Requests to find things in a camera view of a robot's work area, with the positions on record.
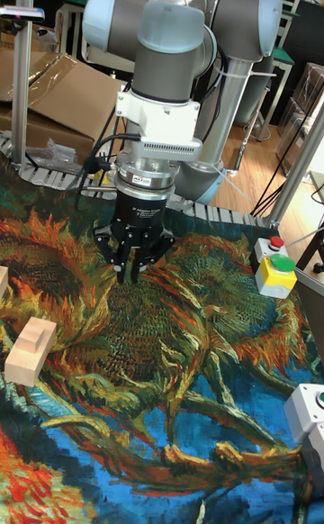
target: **metal frame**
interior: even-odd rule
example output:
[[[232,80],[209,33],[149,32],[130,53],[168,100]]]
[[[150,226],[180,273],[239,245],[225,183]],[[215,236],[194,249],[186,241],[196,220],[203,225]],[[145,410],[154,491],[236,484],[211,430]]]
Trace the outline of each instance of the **metal frame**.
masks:
[[[273,117],[273,114],[274,114],[275,108],[276,108],[276,106],[278,104],[279,98],[280,98],[281,94],[283,93],[283,90],[284,90],[284,87],[286,85],[288,76],[291,73],[293,64],[288,64],[288,63],[285,63],[285,62],[282,62],[282,61],[274,60],[274,67],[277,67],[277,68],[279,68],[279,69],[281,69],[283,71],[283,77],[280,80],[280,84],[279,84],[278,89],[277,89],[277,91],[276,91],[276,93],[274,95],[274,99],[273,99],[273,101],[272,101],[272,103],[270,105],[270,108],[267,111],[265,120],[263,122],[262,128],[261,128],[260,133],[258,135],[257,139],[258,139],[259,142],[265,141],[264,137],[266,135],[266,131],[267,131],[268,125],[269,125],[269,123],[271,121],[271,118]]]
[[[33,0],[16,0],[16,5],[33,7]],[[31,43],[32,23],[27,22],[27,26],[15,37],[13,64],[12,160],[21,169],[25,165]]]
[[[273,210],[265,219],[268,227],[277,227],[280,224],[299,184],[301,183],[309,165],[315,155],[324,136],[324,104],[319,110],[315,122],[313,123],[307,141],[304,142],[301,152],[293,164],[289,176],[287,177],[283,189],[274,204]]]

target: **cable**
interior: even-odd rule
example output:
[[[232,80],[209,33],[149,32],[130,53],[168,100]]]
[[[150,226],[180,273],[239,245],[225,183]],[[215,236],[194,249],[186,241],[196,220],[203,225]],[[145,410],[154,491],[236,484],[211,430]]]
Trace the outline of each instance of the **cable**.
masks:
[[[248,129],[248,124],[243,126],[243,131],[247,131],[247,129]],[[269,128],[267,128],[266,131],[268,133],[268,136],[266,138],[263,138],[262,141],[266,141],[266,140],[269,140],[271,138],[271,132],[270,132]],[[253,136],[252,134],[249,135],[249,138],[253,138],[253,140],[258,140],[258,136]]]
[[[224,64],[223,72],[224,72],[224,74],[227,74],[228,69],[229,69],[228,59],[225,56],[225,54],[224,54],[224,52],[223,52],[223,50],[221,49],[220,46],[219,46],[219,51],[220,51],[221,59],[222,59],[223,64]],[[211,123],[210,123],[210,125],[208,127],[207,132],[205,133],[205,135],[202,138],[202,144],[207,140],[207,138],[208,138],[208,136],[209,136],[209,134],[211,132],[212,126],[214,125],[215,121],[217,120],[217,118],[220,115],[220,111],[221,111],[221,95],[222,95],[222,92],[223,92],[223,89],[224,89],[224,86],[225,86],[225,80],[226,80],[226,76],[222,75],[221,76],[221,81],[220,81],[219,94],[217,96],[217,101],[216,101],[216,105],[215,105],[214,115],[212,116]]]
[[[319,91],[319,94],[323,91],[323,89],[324,89],[324,84],[322,85],[322,87],[321,87],[321,89],[320,89],[320,91]],[[250,214],[251,214],[252,216],[256,216],[257,213],[259,213],[259,212],[257,212],[257,210],[258,210],[258,208],[260,207],[260,205],[263,203],[262,199],[263,199],[264,195],[266,194],[266,192],[267,192],[268,188],[270,187],[270,185],[273,183],[276,173],[278,172],[280,166],[282,165],[282,163],[283,163],[283,161],[284,161],[284,158],[286,157],[288,151],[290,150],[290,148],[292,147],[293,143],[295,142],[295,140],[296,140],[298,134],[300,133],[300,131],[301,131],[301,129],[302,129],[302,126],[303,126],[304,123],[307,121],[308,117],[310,116],[310,114],[311,114],[311,110],[313,109],[314,102],[312,103],[312,105],[311,105],[310,108],[308,109],[308,112],[305,114],[305,116],[304,116],[304,118],[303,118],[303,120],[302,120],[302,122],[301,122],[301,125],[300,125],[299,128],[296,130],[296,132],[294,133],[294,135],[293,135],[293,137],[292,137],[292,140],[291,140],[290,144],[288,145],[287,149],[285,150],[284,154],[282,155],[281,159],[279,160],[279,164],[278,164],[278,166],[276,167],[276,169],[275,169],[275,171],[274,171],[272,177],[270,178],[270,180],[269,180],[269,182],[268,182],[268,184],[267,184],[265,190],[263,191],[263,193],[261,194],[260,198],[258,199],[258,201],[257,201],[257,203],[256,203],[256,205],[255,205],[255,207],[254,207],[254,209],[251,211]]]
[[[322,190],[324,188],[324,182],[323,184],[317,189],[315,190],[315,192],[313,192],[312,194],[310,194],[310,198],[311,200],[313,200],[314,202],[316,203],[321,203],[322,206],[324,206],[324,202],[322,202],[321,200],[316,200],[316,198],[314,198],[314,195],[315,194],[318,194],[320,192],[320,190]]]
[[[203,102],[205,100],[207,100],[207,98],[209,98],[209,96],[212,94],[212,92],[214,92],[214,90],[217,88],[218,84],[221,81],[222,71],[223,71],[223,68],[224,68],[224,60],[223,60],[223,57],[221,56],[221,54],[218,56],[218,58],[220,58],[220,71],[219,71],[218,75],[216,76],[215,80],[209,86],[209,88],[207,88],[207,90],[206,90],[204,96],[201,98],[201,100],[197,100],[197,102],[199,102],[200,105],[202,105]]]
[[[107,138],[103,138],[103,140],[101,140],[100,142],[97,141],[95,146],[94,146],[94,148],[91,150],[90,156],[88,156],[86,160],[89,161],[91,158],[95,158],[95,155],[96,155],[97,151],[104,144],[106,144],[107,142],[110,142],[110,141],[112,141],[112,140],[114,140],[116,138],[119,138],[121,140],[140,141],[140,135],[139,134],[112,134],[111,136],[107,136]],[[83,187],[85,185],[85,181],[86,181],[87,175],[88,175],[88,172],[85,170],[85,173],[83,174],[81,182],[80,182],[80,186],[78,187],[77,193],[76,193],[76,201],[75,201],[76,210],[78,210],[78,207],[77,207],[78,206],[78,202],[79,202],[80,195],[81,195],[81,192],[83,190]]]
[[[131,89],[131,82],[132,82],[132,78],[127,82],[126,86],[124,87],[124,90],[123,90],[124,92],[128,92]],[[107,121],[106,121],[106,123],[105,123],[105,125],[104,125],[104,127],[103,127],[103,129],[102,129],[102,131],[100,133],[100,136],[99,136],[98,140],[96,141],[96,143],[95,143],[95,145],[94,145],[94,147],[92,149],[91,154],[94,152],[94,150],[95,150],[95,153],[96,153],[99,150],[99,147],[101,147],[103,145],[103,144],[101,144],[101,142],[103,141],[104,134],[105,134],[105,132],[106,132],[110,122],[113,119],[113,115],[115,113],[115,109],[116,109],[116,106],[114,106],[112,111],[110,112],[110,114],[109,114],[109,116],[107,118]],[[109,156],[109,158],[111,157],[112,150],[113,150],[113,142],[112,142],[112,146],[111,146],[111,149],[110,149],[110,156]],[[77,177],[71,182],[70,186],[68,187],[69,189],[71,189],[73,187],[73,185],[77,182],[77,180],[79,179],[79,177],[81,175],[82,175],[82,168],[81,168],[80,172],[78,173]],[[86,177],[87,177],[87,172],[86,172],[86,170],[84,170],[83,175],[82,175],[82,179],[81,179],[81,182],[80,182],[80,186],[78,187],[77,192],[76,192],[76,201],[75,201],[76,210],[78,210],[77,206],[78,206],[78,202],[79,202],[79,199],[80,199],[80,195],[81,195],[83,186],[84,186],[85,181],[86,181]]]
[[[290,246],[293,246],[293,244],[298,244],[298,242],[302,242],[303,239],[308,238],[309,236],[313,236],[314,234],[318,234],[322,230],[324,230],[324,226],[322,226],[321,228],[318,228],[317,230],[314,230],[314,232],[311,232],[310,234],[306,234],[306,236],[302,236],[302,238],[296,239],[295,242],[288,244],[288,246],[286,247],[289,248]]]

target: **black cable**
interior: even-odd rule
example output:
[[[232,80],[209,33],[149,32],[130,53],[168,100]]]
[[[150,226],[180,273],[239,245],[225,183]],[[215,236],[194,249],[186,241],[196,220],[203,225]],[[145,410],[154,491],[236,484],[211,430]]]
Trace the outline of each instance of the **black cable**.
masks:
[[[300,126],[297,128],[296,132],[293,134],[292,140],[290,141],[290,143],[289,143],[288,147],[286,148],[284,154],[282,155],[281,159],[279,160],[278,166],[276,167],[276,169],[275,169],[273,175],[271,176],[271,178],[270,178],[268,184],[266,185],[265,190],[263,191],[263,193],[262,193],[261,196],[259,197],[259,199],[258,199],[258,201],[256,202],[256,205],[255,205],[255,207],[253,208],[253,210],[250,212],[250,214],[251,214],[252,216],[255,216],[255,215],[257,215],[257,213],[259,213],[259,212],[257,212],[257,210],[258,210],[258,208],[260,207],[260,205],[263,204],[263,197],[264,197],[264,195],[266,194],[267,190],[269,189],[270,185],[273,183],[273,181],[274,181],[274,179],[275,179],[275,176],[276,176],[276,174],[277,174],[277,172],[278,172],[280,166],[282,165],[282,163],[283,163],[283,161],[284,161],[286,155],[288,154],[290,148],[292,147],[292,145],[293,145],[293,143],[295,142],[295,140],[296,140],[298,134],[300,133],[300,131],[301,131],[301,129],[302,129],[302,126],[303,126],[304,123],[307,121],[308,117],[310,116],[310,114],[311,114],[311,110],[313,109],[313,105],[314,105],[314,103],[311,105],[311,107],[309,108],[308,112],[305,114],[305,116],[304,116],[304,118],[303,118],[303,120],[302,120]]]
[[[36,171],[39,169],[39,165],[36,164],[35,160],[32,159],[32,156],[28,154],[28,152],[25,151],[26,158],[31,162],[31,164],[36,168]]]
[[[270,194],[270,196],[268,196],[268,198],[266,199],[267,202],[266,201],[263,202],[263,205],[258,209],[254,217],[256,217],[257,214],[261,215],[265,213],[266,210],[268,210],[268,208],[270,208],[275,203],[283,187],[284,187],[284,182],[282,183],[281,186],[279,186],[279,188],[277,188],[272,194]]]
[[[140,141],[140,136],[139,134],[112,134],[111,136],[107,136],[107,138],[103,138],[103,140],[101,140],[100,142],[96,142],[95,146],[93,147],[93,149],[91,150],[91,153],[90,153],[90,156],[88,156],[87,160],[89,158],[95,158],[95,155],[97,153],[97,151],[104,145],[106,144],[107,142],[109,141],[112,141],[114,140],[115,138],[119,138],[121,140],[133,140],[133,141]],[[83,174],[82,176],[82,179],[81,179],[81,182],[80,182],[80,186],[78,187],[77,189],[77,193],[76,193],[76,201],[75,201],[75,207],[76,207],[76,210],[78,212],[80,212],[80,210],[78,209],[78,202],[79,202],[79,199],[80,199],[80,195],[81,195],[81,192],[83,190],[83,187],[85,185],[85,181],[86,181],[86,177],[88,175],[88,172],[85,170],[85,173]]]
[[[321,185],[317,190],[315,190],[315,192],[313,192],[312,194],[310,194],[310,198],[311,198],[311,200],[313,200],[313,201],[316,202],[316,203],[321,203],[322,206],[324,206],[324,202],[322,202],[321,200],[316,200],[316,199],[314,198],[314,195],[315,195],[315,194],[318,194],[318,193],[320,192],[320,190],[322,190],[323,188],[324,188],[324,182],[323,182],[323,184],[322,184],[322,185]]]
[[[216,105],[215,105],[214,115],[212,116],[211,123],[210,123],[210,125],[208,127],[207,132],[205,133],[205,135],[202,138],[202,144],[207,140],[207,138],[208,138],[208,136],[209,136],[209,134],[211,132],[213,124],[215,123],[215,121],[217,120],[217,118],[220,115],[220,111],[221,111],[221,95],[222,95],[222,92],[223,92],[223,89],[224,89],[224,86],[225,86],[226,74],[227,74],[228,69],[229,69],[228,59],[227,59],[227,57],[225,56],[224,52],[222,51],[222,49],[220,47],[219,47],[219,51],[220,51],[220,55],[221,55],[222,60],[223,60],[223,70],[222,71],[224,72],[224,74],[222,75],[221,80],[220,80],[219,94],[217,96],[217,101],[216,101]]]
[[[221,83],[221,72],[222,72],[223,69],[224,69],[224,60],[223,60],[223,57],[222,57],[221,54],[219,55],[219,58],[220,58],[220,73],[218,74],[217,77],[215,77],[214,81],[213,81],[212,84],[209,86],[209,88],[207,88],[207,90],[206,90],[204,96],[203,96],[202,99],[200,100],[200,104],[201,104],[201,105],[203,104],[203,102],[204,102],[205,100],[207,100],[207,98],[209,98],[209,97],[212,95],[212,93],[216,90],[216,88],[218,87],[218,85]]]

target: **wooden block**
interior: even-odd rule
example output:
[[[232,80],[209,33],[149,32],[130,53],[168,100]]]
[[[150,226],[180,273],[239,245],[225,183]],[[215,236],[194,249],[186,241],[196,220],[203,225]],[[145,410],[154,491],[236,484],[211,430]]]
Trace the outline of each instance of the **wooden block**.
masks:
[[[57,324],[42,318],[31,317],[28,324],[36,328],[41,335],[39,346],[36,352],[21,350],[14,342],[9,356],[4,362],[4,379],[6,382],[16,382],[24,386],[33,387],[41,371],[46,356],[50,352],[53,344]]]
[[[8,268],[0,266],[0,300],[5,293],[5,288],[8,286]]]
[[[41,345],[43,334],[44,330],[41,327],[37,328],[28,322],[15,342],[16,347],[35,354]]]

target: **metal rod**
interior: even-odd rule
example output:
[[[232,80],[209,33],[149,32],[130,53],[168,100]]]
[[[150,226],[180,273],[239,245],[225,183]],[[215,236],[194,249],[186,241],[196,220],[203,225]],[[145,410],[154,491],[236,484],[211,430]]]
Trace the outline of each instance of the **metal rod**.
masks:
[[[319,110],[317,118],[313,123],[310,133],[308,134],[301,152],[292,166],[289,176],[283,184],[283,189],[274,204],[273,210],[265,219],[265,225],[279,225],[283,218],[294,193],[301,183],[308,166],[311,163],[317,148],[319,147],[324,136],[324,104]]]
[[[239,167],[240,167],[240,163],[242,161],[242,158],[243,158],[243,154],[244,154],[244,151],[245,151],[245,148],[247,147],[247,144],[248,144],[248,139],[250,137],[250,133],[252,132],[253,130],[253,127],[256,123],[256,119],[257,119],[257,115],[258,113],[260,112],[260,109],[261,109],[261,106],[264,102],[264,99],[265,99],[265,96],[266,96],[266,92],[268,91],[268,88],[265,88],[262,95],[261,95],[261,98],[258,102],[258,105],[256,107],[256,111],[253,115],[253,117],[251,118],[250,122],[249,122],[249,125],[247,127],[247,131],[246,131],[246,135],[240,145],[240,148],[239,148],[239,151],[238,151],[238,157],[237,157],[237,160],[235,162],[235,166],[234,168],[227,168],[227,171],[230,173],[230,174],[236,174],[238,171],[239,171]]]
[[[117,192],[117,188],[108,185],[89,185],[82,188],[82,192]]]
[[[221,153],[224,150],[240,99],[247,85],[251,67],[252,63],[244,60],[231,59],[229,61],[228,75],[220,100],[220,115],[215,120],[208,138],[203,143],[200,161],[216,165],[220,162]],[[213,70],[211,80],[215,78],[215,74],[217,76],[217,71]],[[198,138],[202,137],[203,128],[208,129],[214,114],[214,105],[215,102],[210,102],[206,107],[202,107],[197,126]]]
[[[16,5],[33,7],[33,0],[16,0]],[[31,42],[32,23],[27,22],[27,26],[14,39],[13,62],[12,160],[20,167],[21,172],[25,166]]]

